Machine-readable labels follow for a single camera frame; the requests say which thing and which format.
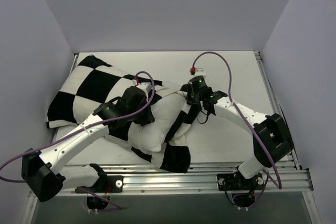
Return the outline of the white pillow insert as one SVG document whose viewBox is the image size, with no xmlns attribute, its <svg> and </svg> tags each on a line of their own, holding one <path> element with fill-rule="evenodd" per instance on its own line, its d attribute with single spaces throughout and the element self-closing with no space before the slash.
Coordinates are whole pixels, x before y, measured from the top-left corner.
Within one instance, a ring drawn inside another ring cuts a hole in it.
<svg viewBox="0 0 336 224">
<path fill-rule="evenodd" d="M 179 85 L 168 81 L 155 87 L 155 93 L 159 95 L 159 100 L 151 105 L 155 121 L 145 126 L 131 124 L 128 143 L 132 147 L 145 154 L 161 151 L 165 138 L 180 112 L 189 113 L 191 109 L 185 100 L 187 94 L 180 88 Z"/>
</svg>

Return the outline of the black white checkered pillowcase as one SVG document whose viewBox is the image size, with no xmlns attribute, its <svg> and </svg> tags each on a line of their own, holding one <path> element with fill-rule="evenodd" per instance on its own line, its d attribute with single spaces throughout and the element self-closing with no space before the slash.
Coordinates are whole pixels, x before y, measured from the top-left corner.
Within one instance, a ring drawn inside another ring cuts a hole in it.
<svg viewBox="0 0 336 224">
<path fill-rule="evenodd" d="M 77 64 L 52 100 L 47 111 L 47 128 L 78 125 L 99 105 L 122 96 L 126 88 L 132 86 L 133 79 L 133 75 L 94 55 L 85 57 Z M 154 81 L 155 87 L 161 86 L 162 83 L 160 80 Z M 158 100 L 159 95 L 155 93 L 151 105 Z M 157 153 L 145 154 L 132 147 L 128 143 L 128 132 L 125 136 L 108 134 L 105 138 L 132 151 L 157 168 L 168 172 L 185 173 L 191 164 L 186 134 L 199 112 L 200 109 L 196 105 L 191 105 L 189 113 L 180 112 L 165 138 L 161 151 Z"/>
</svg>

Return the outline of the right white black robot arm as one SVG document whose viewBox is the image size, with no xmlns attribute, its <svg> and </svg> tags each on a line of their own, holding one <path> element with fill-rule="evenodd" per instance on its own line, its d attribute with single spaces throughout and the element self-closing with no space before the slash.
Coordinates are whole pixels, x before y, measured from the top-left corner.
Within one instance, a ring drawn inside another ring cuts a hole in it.
<svg viewBox="0 0 336 224">
<path fill-rule="evenodd" d="M 237 168 L 244 180 L 271 168 L 292 151 L 291 134 L 281 115 L 266 115 L 237 103 L 227 93 L 213 91 L 203 76 L 193 77 L 187 85 L 188 101 L 202 105 L 207 115 L 225 118 L 252 135 L 253 154 Z"/>
</svg>

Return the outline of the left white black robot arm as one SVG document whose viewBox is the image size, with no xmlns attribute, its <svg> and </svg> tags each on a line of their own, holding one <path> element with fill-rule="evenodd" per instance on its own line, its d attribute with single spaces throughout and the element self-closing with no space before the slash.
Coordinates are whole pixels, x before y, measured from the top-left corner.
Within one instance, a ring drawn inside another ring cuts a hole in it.
<svg viewBox="0 0 336 224">
<path fill-rule="evenodd" d="M 28 153 L 22 160 L 22 178 L 41 202 L 55 197 L 61 190 L 75 188 L 84 193 L 102 193 L 114 189 L 107 173 L 91 163 L 79 168 L 66 164 L 96 140 L 115 133 L 125 136 L 132 123 L 154 122 L 148 101 L 153 98 L 149 82 L 128 87 L 121 97 L 99 105 L 89 116 L 52 146 Z"/>
</svg>

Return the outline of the aluminium front rail frame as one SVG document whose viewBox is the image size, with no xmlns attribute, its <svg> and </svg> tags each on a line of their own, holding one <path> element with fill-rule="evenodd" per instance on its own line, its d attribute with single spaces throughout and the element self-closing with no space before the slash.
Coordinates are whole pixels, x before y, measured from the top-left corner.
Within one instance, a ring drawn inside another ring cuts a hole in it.
<svg viewBox="0 0 336 224">
<path fill-rule="evenodd" d="M 282 189 L 268 183 L 248 210 L 238 210 L 218 189 L 218 175 L 229 163 L 194 164 L 186 174 L 162 172 L 149 165 L 108 165 L 110 175 L 123 177 L 123 191 L 111 200 L 121 210 L 94 213 L 85 209 L 86 196 L 61 191 L 40 203 L 31 197 L 26 223 L 319 223 L 306 170 L 283 162 Z"/>
</svg>

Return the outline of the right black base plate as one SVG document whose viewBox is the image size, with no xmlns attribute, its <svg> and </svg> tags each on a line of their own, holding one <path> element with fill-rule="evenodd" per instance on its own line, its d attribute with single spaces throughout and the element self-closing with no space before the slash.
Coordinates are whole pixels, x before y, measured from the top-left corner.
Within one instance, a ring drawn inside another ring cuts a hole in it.
<svg viewBox="0 0 336 224">
<path fill-rule="evenodd" d="M 264 179 L 258 173 L 250 179 L 245 179 L 238 174 L 217 174 L 217 185 L 220 191 L 250 191 L 261 190 L 264 186 Z"/>
</svg>

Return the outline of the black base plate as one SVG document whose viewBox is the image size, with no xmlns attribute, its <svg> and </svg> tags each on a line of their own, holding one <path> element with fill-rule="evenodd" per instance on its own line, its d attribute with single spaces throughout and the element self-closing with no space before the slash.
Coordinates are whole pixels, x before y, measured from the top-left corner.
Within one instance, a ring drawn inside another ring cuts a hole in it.
<svg viewBox="0 0 336 224">
<path fill-rule="evenodd" d="M 121 193 L 123 191 L 123 176 L 88 176 L 74 188 L 76 193 L 84 193 L 84 189 L 94 193 Z"/>
<path fill-rule="evenodd" d="M 217 174 L 217 185 L 220 191 L 250 191 L 261 190 L 264 186 L 264 179 L 258 173 L 250 179 L 245 179 L 238 174 Z"/>
</svg>

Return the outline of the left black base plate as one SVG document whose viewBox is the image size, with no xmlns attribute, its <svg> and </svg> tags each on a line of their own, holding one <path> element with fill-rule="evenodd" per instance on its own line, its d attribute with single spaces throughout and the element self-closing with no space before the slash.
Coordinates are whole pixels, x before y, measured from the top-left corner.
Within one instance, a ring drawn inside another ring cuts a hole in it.
<svg viewBox="0 0 336 224">
<path fill-rule="evenodd" d="M 88 176 L 74 188 L 76 193 L 84 193 L 84 189 L 94 193 L 121 193 L 123 191 L 123 176 Z"/>
</svg>

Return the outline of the right aluminium side rail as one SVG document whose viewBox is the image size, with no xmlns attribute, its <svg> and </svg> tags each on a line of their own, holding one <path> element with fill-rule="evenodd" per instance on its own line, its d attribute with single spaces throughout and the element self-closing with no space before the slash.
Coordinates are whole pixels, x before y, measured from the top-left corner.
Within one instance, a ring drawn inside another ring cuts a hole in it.
<svg viewBox="0 0 336 224">
<path fill-rule="evenodd" d="M 267 95 L 268 95 L 272 110 L 275 113 L 280 114 L 283 117 L 285 123 L 287 124 L 287 121 L 286 121 L 285 116 L 283 114 L 283 110 L 282 110 L 282 108 L 281 108 L 281 106 L 280 106 L 280 104 L 279 104 L 279 102 L 278 102 L 278 100 L 275 96 L 274 90 L 273 90 L 273 88 L 271 86 L 271 83 L 269 82 L 269 79 L 266 75 L 265 68 L 264 68 L 264 65 L 263 65 L 263 61 L 262 61 L 262 58 L 261 58 L 261 53 L 260 53 L 260 51 L 255 51 L 254 54 L 255 54 L 256 61 L 258 63 L 259 71 L 261 73 L 264 85 L 266 87 Z M 291 156 L 291 160 L 294 162 L 294 165 L 295 165 L 296 169 L 302 170 L 302 166 L 299 163 L 299 160 L 297 158 L 295 149 L 293 149 L 289 155 Z"/>
</svg>

